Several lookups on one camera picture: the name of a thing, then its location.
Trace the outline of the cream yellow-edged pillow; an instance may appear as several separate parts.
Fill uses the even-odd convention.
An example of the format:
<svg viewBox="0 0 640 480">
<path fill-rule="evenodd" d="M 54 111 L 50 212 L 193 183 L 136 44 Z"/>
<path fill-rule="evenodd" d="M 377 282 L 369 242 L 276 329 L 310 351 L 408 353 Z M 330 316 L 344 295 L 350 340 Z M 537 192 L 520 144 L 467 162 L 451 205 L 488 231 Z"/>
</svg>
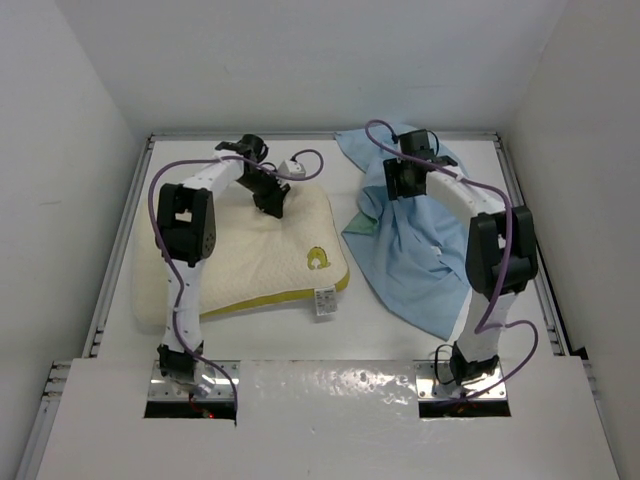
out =
<svg viewBox="0 0 640 480">
<path fill-rule="evenodd" d="M 232 186 L 215 201 L 216 244 L 201 280 L 203 316 L 311 298 L 344 290 L 350 279 L 326 192 L 292 186 L 284 215 L 260 212 L 249 192 Z"/>
</svg>

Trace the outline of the light blue pillowcase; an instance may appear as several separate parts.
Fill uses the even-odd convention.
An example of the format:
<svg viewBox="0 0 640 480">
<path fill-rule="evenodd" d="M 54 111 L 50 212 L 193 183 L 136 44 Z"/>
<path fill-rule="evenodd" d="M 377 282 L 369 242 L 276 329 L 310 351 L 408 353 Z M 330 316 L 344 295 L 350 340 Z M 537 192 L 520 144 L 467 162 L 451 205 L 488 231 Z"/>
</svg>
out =
<svg viewBox="0 0 640 480">
<path fill-rule="evenodd" d="M 466 228 L 428 196 L 391 201 L 383 168 L 388 153 L 362 129 L 339 131 L 334 139 L 365 174 L 358 213 L 342 231 L 356 264 L 389 311 L 449 339 L 470 290 Z"/>
</svg>

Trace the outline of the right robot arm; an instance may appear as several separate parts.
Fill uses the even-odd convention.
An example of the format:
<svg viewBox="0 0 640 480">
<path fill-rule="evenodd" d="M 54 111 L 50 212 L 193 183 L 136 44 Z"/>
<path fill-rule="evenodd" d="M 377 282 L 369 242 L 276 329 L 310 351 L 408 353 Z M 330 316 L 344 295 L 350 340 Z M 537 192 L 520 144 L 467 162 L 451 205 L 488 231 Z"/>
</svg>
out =
<svg viewBox="0 0 640 480">
<path fill-rule="evenodd" d="M 391 139 L 399 155 L 383 162 L 389 198 L 429 196 L 467 228 L 471 303 L 452 346 L 449 374 L 437 377 L 441 385 L 461 388 L 495 371 L 508 312 L 538 274 L 533 214 L 498 188 L 469 179 L 453 158 L 438 156 L 428 131 L 393 133 Z"/>
</svg>

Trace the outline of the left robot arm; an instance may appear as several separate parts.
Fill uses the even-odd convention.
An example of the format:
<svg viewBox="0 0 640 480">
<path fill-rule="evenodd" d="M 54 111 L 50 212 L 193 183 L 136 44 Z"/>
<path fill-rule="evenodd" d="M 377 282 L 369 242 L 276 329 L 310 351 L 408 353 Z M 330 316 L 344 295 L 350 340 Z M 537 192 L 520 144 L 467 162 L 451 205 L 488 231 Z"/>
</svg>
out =
<svg viewBox="0 0 640 480">
<path fill-rule="evenodd" d="M 256 135 L 223 141 L 199 173 L 180 183 L 166 183 L 158 203 L 148 194 L 156 245 L 168 271 L 166 330 L 158 347 L 160 372 L 181 382 L 196 380 L 204 340 L 200 328 L 200 283 L 206 260 L 216 245 L 214 201 L 232 184 L 252 194 L 259 211 L 283 217 L 290 186 L 260 165 L 269 148 Z"/>
</svg>

